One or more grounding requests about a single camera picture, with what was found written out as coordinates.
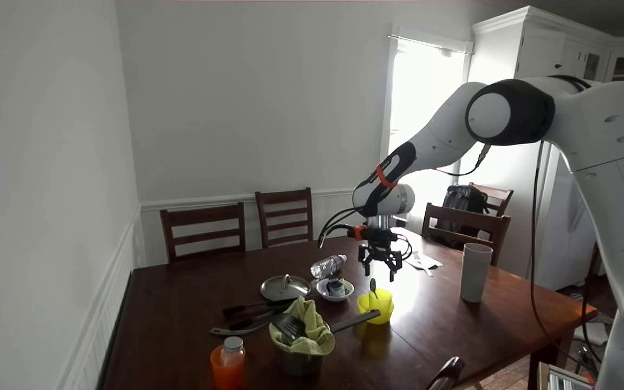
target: window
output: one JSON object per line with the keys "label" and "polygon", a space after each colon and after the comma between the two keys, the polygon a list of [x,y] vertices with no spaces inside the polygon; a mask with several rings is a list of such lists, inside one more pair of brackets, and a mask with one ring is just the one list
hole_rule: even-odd
{"label": "window", "polygon": [[[433,117],[442,102],[466,79],[469,42],[396,35],[390,62],[388,151],[410,140]],[[408,222],[423,222],[425,203],[442,203],[451,176],[417,171],[400,179],[417,193]]]}

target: bag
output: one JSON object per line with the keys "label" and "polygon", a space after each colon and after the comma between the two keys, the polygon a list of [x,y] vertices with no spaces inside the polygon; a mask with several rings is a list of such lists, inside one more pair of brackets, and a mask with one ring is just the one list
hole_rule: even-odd
{"label": "bag", "polygon": [[[451,208],[451,209],[469,209],[469,212],[476,212],[483,215],[487,209],[487,193],[475,188],[475,185],[448,185],[442,208]],[[459,231],[459,233],[469,233],[469,236],[476,236],[478,229],[476,228],[466,228],[452,220],[438,220],[438,229],[446,229],[446,231]],[[436,236],[436,241],[439,241],[442,244],[448,246],[459,246],[459,243],[452,243],[448,238]]]}

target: wooden table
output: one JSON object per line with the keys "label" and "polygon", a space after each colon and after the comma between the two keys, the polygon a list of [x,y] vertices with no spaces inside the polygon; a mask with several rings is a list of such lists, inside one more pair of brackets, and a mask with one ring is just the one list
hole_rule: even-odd
{"label": "wooden table", "polygon": [[[527,279],[492,266],[483,301],[469,306],[459,298],[461,250],[420,238],[417,250],[439,260],[442,266],[427,274],[405,263],[388,286],[381,281],[386,266],[378,261],[372,274],[395,292],[393,322],[341,332],[318,376],[283,375],[266,326],[244,336],[247,388],[425,388],[451,354],[464,357],[461,384],[472,384],[531,352],[531,363],[555,360],[551,345],[566,347],[574,326],[596,314],[596,307],[590,307],[582,315],[576,301],[533,287],[548,328],[547,337],[533,315]],[[357,314],[356,298],[368,290],[368,279],[356,260],[357,241],[332,238],[322,248],[310,243],[136,269],[99,388],[211,388],[209,352],[222,340],[209,328],[222,321],[222,307],[260,301],[257,287],[266,277],[283,272],[308,277],[310,263],[332,253],[348,256],[343,274],[356,283],[354,297],[345,302],[314,294],[318,312],[333,324]]]}

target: yellow object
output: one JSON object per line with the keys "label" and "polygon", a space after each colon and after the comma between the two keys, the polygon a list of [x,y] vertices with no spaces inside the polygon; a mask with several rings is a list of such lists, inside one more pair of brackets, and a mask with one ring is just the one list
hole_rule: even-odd
{"label": "yellow object", "polygon": [[375,292],[367,292],[357,297],[357,310],[370,312],[370,310],[380,310],[380,315],[370,319],[368,322],[372,324],[383,324],[393,319],[395,312],[395,301],[393,301],[393,292],[390,290],[375,290]]}
{"label": "yellow object", "polygon": [[291,345],[283,341],[283,336],[280,328],[276,328],[276,324],[269,324],[274,345],[278,345],[283,352],[330,354],[333,350],[335,336],[317,312],[317,302],[313,298],[296,297],[283,314],[306,322],[306,336],[295,337]]}

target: floor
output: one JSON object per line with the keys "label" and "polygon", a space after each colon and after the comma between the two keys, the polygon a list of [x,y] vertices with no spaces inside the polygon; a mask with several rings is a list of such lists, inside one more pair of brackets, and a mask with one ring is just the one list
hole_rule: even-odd
{"label": "floor", "polygon": [[[606,277],[592,274],[587,281],[590,287],[590,302],[599,307],[599,315],[592,322],[603,322],[605,328],[608,328],[616,312],[616,301],[612,294],[612,287],[606,283]],[[570,294],[574,298],[582,297],[582,287],[563,287],[563,294]],[[574,340],[570,347],[570,352],[576,354],[580,350],[582,341]],[[483,390],[527,390],[529,384],[529,357],[517,360],[516,363],[499,371],[497,375],[482,380]]]}

